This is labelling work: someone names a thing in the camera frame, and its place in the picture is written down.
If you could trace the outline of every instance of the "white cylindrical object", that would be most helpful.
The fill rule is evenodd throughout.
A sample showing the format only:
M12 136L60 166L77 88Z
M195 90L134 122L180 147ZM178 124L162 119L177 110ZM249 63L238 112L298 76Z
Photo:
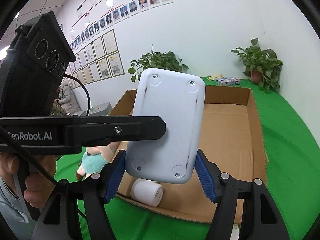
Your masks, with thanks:
M133 200L151 207L159 205L163 196L163 186L151 180L137 179L130 191Z

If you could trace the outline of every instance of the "human hand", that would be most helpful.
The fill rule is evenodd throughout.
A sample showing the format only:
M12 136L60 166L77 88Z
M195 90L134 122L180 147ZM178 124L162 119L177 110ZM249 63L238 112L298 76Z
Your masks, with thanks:
M57 165L54 156L44 155L40 159L40 164L51 176L56 173ZM13 180L13 174L19 169L19 158L16 155L0 153L0 177L4 183L17 195L17 190ZM25 181L27 189L23 192L24 198L32 207L44 208L50 194L54 189L54 184L43 177L40 173L31 174Z

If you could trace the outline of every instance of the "terracotta pot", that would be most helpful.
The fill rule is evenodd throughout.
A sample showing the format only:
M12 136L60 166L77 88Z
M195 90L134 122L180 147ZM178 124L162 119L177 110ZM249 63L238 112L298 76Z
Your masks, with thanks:
M251 70L251 82L258 85L260 81L262 81L262 73L257 69Z

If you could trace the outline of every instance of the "potted plant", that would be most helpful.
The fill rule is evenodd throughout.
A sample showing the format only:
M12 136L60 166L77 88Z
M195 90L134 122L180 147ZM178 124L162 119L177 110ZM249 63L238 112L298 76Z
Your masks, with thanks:
M272 49L262 50L257 43L258 39L252 39L252 46L246 49L236 48L231 52L236 53L240 61L243 61L245 65L243 73L252 83L259 85L266 93L270 88L279 91L279 77L283 63L277 59L277 54Z
M171 51L160 53L153 52L142 55L138 60L131 61L131 68L128 69L129 74L133 74L131 81L134 83L136 79L140 80L141 74L147 68L161 68L176 72L183 72L188 69L188 66L181 64L182 59L176 58L175 54Z

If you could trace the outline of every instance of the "stuffed animal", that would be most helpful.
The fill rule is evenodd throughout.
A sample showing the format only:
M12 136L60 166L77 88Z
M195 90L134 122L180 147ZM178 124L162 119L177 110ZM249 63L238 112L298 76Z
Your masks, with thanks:
M95 172L100 172L104 165L110 163L120 142L112 142L108 146L87 147L83 154L81 165L76 172L76 178L81 181Z

